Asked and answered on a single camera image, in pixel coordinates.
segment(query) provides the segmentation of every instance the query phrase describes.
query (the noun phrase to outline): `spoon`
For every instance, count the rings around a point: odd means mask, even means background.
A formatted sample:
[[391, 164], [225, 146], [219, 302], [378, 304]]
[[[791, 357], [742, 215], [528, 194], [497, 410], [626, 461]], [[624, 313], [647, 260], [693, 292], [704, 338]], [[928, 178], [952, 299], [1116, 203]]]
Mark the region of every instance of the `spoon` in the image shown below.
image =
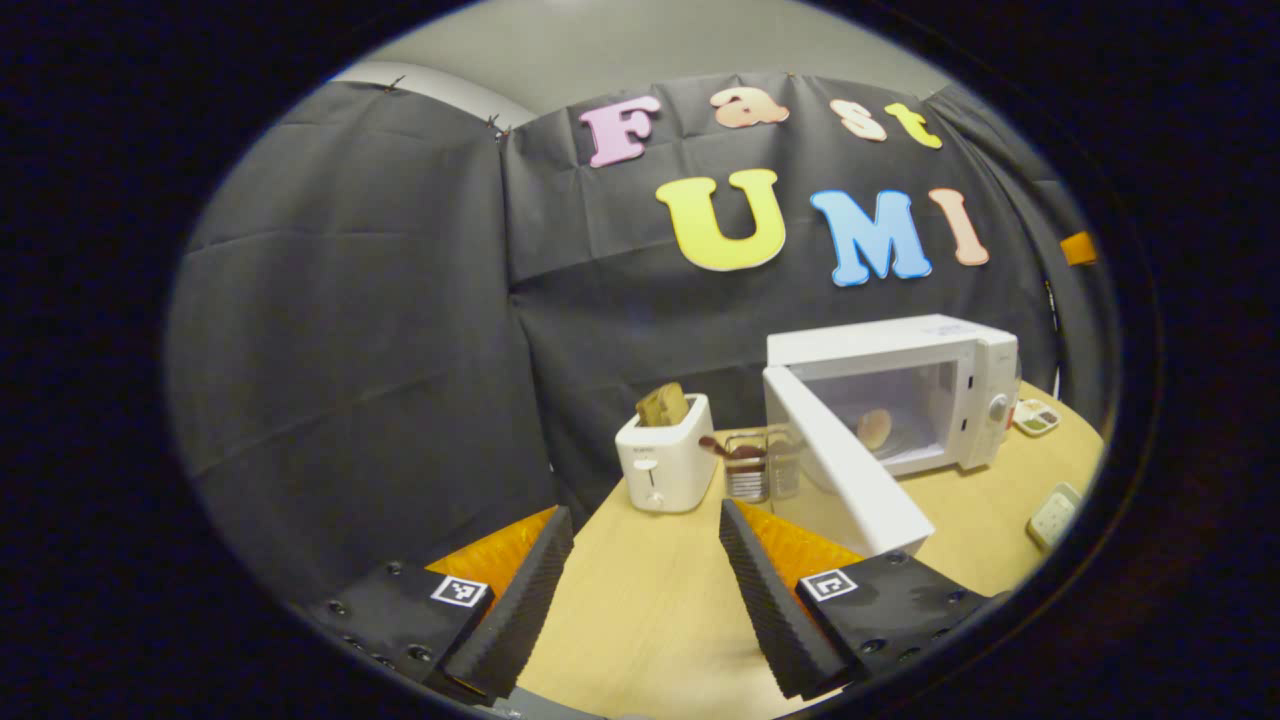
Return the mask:
[[721, 457], [724, 457], [727, 460], [744, 460], [746, 457], [763, 457], [764, 456], [764, 451], [763, 450], [760, 450], [759, 447], [750, 446], [750, 445], [740, 445], [740, 446], [737, 446], [737, 447], [733, 448], [733, 452], [730, 452], [730, 451], [724, 450], [724, 446], [722, 446], [719, 442], [717, 442], [717, 439], [713, 438], [712, 436], [703, 436], [703, 437], [698, 438], [698, 445], [705, 447], [707, 450], [710, 450], [716, 455], [719, 455]]

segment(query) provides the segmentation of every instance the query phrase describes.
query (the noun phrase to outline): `black fabric backdrop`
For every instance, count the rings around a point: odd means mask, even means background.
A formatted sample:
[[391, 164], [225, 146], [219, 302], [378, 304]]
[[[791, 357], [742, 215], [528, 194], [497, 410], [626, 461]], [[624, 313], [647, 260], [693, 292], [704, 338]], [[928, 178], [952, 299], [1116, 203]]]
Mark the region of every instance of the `black fabric backdrop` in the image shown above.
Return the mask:
[[[739, 85], [790, 118], [719, 126], [708, 99]], [[590, 168], [577, 115], [643, 94], [662, 101], [644, 155]], [[837, 97], [888, 140], [846, 131]], [[911, 140], [891, 102], [943, 147]], [[237, 553], [307, 603], [557, 502], [580, 527], [620, 477], [614, 433], [660, 383], [708, 393], [719, 428], [762, 424], [769, 333], [945, 313], [1015, 333], [1024, 378], [1047, 389], [1068, 343], [1044, 282], [1076, 282], [1057, 241], [1084, 228], [1055, 209], [1065, 195], [1010, 191], [1016, 168], [998, 159], [1016, 154], [992, 127], [963, 92], [922, 102], [771, 73], [598, 97], [495, 138], [428, 97], [328, 83], [246, 154], [182, 263], [166, 365], [188, 470]], [[749, 168], [778, 174], [785, 247], [750, 270], [694, 266], [654, 192], [710, 177], [722, 231], [744, 237], [754, 222], [727, 178]], [[964, 193], [986, 265], [954, 260], [937, 187]], [[832, 283], [809, 204], [822, 190], [869, 214], [878, 192], [906, 192], [932, 274]], [[1068, 307], [1083, 292], [1055, 286], [1059, 314], [1092, 311]], [[1070, 346], [1085, 348], [1073, 373], [1100, 372], [1087, 340]]]

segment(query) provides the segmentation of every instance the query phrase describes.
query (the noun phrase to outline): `open microwave door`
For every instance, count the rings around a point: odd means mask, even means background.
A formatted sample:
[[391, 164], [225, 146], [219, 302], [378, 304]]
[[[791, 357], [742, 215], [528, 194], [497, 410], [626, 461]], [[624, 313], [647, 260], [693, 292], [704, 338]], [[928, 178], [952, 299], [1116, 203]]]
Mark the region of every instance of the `open microwave door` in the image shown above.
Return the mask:
[[[933, 524], [829, 398], [819, 398], [790, 368], [771, 366], [764, 369], [764, 401], [776, 515], [863, 557], [891, 550], [914, 555], [933, 534]], [[936, 442], [919, 448], [941, 452]]]

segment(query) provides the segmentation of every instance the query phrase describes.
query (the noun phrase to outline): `microwave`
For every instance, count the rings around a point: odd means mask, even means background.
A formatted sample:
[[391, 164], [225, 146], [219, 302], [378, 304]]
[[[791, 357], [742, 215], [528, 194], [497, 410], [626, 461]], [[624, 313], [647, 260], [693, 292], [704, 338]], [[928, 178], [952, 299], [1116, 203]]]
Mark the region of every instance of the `microwave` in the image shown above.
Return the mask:
[[874, 557], [933, 534], [897, 477], [995, 460], [1020, 365], [1014, 334], [922, 315], [771, 334], [763, 375], [772, 511]]

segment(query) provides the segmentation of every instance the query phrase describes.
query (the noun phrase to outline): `toaster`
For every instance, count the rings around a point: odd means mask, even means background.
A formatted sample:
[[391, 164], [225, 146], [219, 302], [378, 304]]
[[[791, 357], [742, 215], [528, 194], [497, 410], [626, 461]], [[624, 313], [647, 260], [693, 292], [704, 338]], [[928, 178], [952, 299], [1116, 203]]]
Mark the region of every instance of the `toaster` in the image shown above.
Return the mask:
[[636, 414], [614, 443], [631, 503], [652, 512], [698, 507], [716, 471], [716, 456], [698, 445], [714, 432], [705, 395], [685, 395], [689, 414], [678, 425], [644, 428]]

